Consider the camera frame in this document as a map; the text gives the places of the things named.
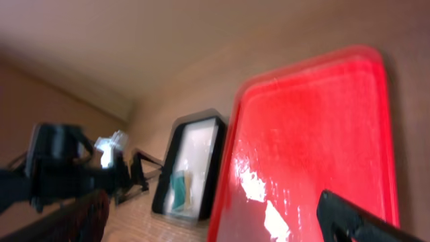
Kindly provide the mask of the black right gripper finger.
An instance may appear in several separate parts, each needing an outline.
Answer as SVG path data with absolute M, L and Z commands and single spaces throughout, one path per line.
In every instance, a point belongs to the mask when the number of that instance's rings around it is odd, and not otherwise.
M 322 191 L 316 216 L 324 242 L 423 242 L 329 190 Z

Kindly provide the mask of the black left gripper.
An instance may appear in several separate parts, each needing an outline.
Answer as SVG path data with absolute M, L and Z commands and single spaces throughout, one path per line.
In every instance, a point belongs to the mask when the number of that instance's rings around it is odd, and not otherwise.
M 127 165 L 120 153 L 114 161 L 117 188 L 114 190 L 116 205 L 123 204 L 149 191 L 149 183 L 156 179 L 164 170 L 161 160 L 135 149 L 131 164 Z

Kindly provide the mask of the teal sponge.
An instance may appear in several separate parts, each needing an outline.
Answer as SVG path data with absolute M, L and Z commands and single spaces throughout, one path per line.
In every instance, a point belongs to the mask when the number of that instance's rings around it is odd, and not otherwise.
M 172 211 L 188 212 L 191 209 L 191 172 L 176 171 L 171 175 L 170 182 L 173 189 Z

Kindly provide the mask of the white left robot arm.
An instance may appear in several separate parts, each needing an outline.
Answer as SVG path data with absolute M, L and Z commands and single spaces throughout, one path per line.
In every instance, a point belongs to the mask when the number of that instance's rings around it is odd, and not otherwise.
M 67 161 L 40 160 L 34 175 L 24 173 L 25 164 L 1 170 L 1 211 L 28 201 L 41 213 L 45 206 L 73 199 L 72 204 L 38 220 L 3 241 L 101 241 L 110 213 L 110 202 L 121 204 L 137 186 L 149 189 L 148 181 L 163 171 L 158 159 L 141 151 L 131 166 L 123 155 L 114 155 L 113 165 L 101 169 Z

